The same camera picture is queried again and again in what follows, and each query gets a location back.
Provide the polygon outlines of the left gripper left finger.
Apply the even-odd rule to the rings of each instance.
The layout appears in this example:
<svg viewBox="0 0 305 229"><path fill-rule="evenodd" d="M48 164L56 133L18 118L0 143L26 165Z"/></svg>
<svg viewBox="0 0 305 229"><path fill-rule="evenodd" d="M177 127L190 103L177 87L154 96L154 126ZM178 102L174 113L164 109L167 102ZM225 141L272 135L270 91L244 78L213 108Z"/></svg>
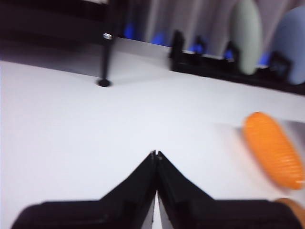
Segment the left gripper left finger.
<svg viewBox="0 0 305 229"><path fill-rule="evenodd" d="M152 151L118 186L99 200L44 202L26 207L14 229L141 229L151 227L156 193Z"/></svg>

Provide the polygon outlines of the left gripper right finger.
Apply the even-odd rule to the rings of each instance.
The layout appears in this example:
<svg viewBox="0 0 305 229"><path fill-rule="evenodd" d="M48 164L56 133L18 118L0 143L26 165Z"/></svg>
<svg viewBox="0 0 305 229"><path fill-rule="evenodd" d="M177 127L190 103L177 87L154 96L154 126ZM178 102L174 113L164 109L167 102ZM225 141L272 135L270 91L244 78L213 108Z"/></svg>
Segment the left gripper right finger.
<svg viewBox="0 0 305 229"><path fill-rule="evenodd" d="M162 225L173 229L303 229L298 206L268 200L216 200L157 154Z"/></svg>

